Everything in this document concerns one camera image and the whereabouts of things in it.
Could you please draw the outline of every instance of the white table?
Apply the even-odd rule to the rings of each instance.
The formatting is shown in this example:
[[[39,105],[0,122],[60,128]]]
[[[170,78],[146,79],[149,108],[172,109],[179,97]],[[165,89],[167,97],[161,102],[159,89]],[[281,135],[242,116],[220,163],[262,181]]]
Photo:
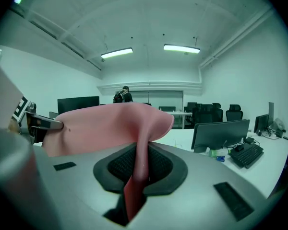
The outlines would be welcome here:
[[[193,129],[172,129],[156,142],[193,152],[191,150],[193,133]],[[262,136],[252,138],[260,142],[264,154],[251,168],[239,168],[229,155],[225,157],[223,164],[252,183],[268,198],[283,171],[288,155],[288,140],[283,138],[270,140]]]
[[[184,129],[185,116],[192,116],[192,113],[184,113],[184,112],[166,112],[166,113],[171,114],[173,116],[182,116],[182,129]]]

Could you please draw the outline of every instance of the keyboard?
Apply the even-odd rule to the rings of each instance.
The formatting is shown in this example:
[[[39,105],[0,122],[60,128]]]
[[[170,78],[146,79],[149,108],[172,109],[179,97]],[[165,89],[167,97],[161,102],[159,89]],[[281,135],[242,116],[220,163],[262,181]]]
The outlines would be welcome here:
[[[257,160],[264,154],[263,148],[255,144],[243,144],[243,150],[231,151],[230,155],[233,158],[233,161],[240,167],[250,168]]]

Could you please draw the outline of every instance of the pink towel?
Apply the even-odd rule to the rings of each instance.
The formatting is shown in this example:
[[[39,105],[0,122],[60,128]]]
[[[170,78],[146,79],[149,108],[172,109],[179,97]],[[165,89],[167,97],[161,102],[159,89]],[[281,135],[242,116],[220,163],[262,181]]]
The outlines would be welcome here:
[[[173,126],[174,117],[142,103],[115,103],[59,115],[63,130],[48,131],[43,147],[49,156],[88,153],[137,142],[133,174],[124,187],[129,220],[143,206],[148,181],[148,141],[160,139]]]

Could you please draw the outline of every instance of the person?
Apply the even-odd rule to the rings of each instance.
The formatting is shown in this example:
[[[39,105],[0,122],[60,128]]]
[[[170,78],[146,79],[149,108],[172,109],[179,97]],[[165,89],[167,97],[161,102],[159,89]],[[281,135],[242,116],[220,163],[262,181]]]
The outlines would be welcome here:
[[[113,98],[113,103],[133,102],[128,86],[124,86]]]

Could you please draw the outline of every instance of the white ceiling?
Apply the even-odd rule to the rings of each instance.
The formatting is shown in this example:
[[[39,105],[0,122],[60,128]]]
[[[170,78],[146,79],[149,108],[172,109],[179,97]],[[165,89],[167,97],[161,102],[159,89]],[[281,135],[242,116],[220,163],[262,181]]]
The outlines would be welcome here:
[[[265,5],[266,0],[23,0],[20,4],[26,19],[101,69],[199,66]],[[193,37],[201,49],[197,55],[163,50],[164,44],[195,46]],[[101,62],[106,51],[127,47],[134,53]]]

